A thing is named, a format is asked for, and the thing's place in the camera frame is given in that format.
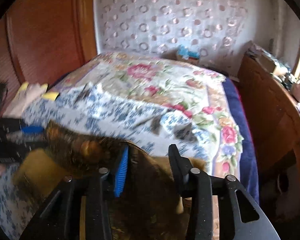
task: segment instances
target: metal bolt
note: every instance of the metal bolt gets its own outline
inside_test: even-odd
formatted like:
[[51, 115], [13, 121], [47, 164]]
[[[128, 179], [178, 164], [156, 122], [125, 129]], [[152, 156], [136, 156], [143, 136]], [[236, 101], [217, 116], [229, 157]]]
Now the metal bolt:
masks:
[[193, 174], [199, 174], [199, 173], [200, 173], [200, 170], [199, 170], [198, 168], [192, 168], [192, 169], [190, 170], [190, 172], [193, 173]]
[[233, 175], [228, 175], [228, 176], [226, 176], [226, 178], [227, 178], [227, 180], [229, 180], [229, 181], [231, 181], [231, 182], [237, 180], [237, 178], [236, 178], [235, 176], [233, 176]]
[[100, 168], [99, 169], [99, 173], [100, 174], [106, 174], [108, 172], [108, 169], [107, 168]]
[[63, 178], [63, 180], [64, 180], [65, 182], [70, 182], [70, 181], [72, 180], [72, 176], [71, 176], [71, 175], [66, 175], [66, 176]]

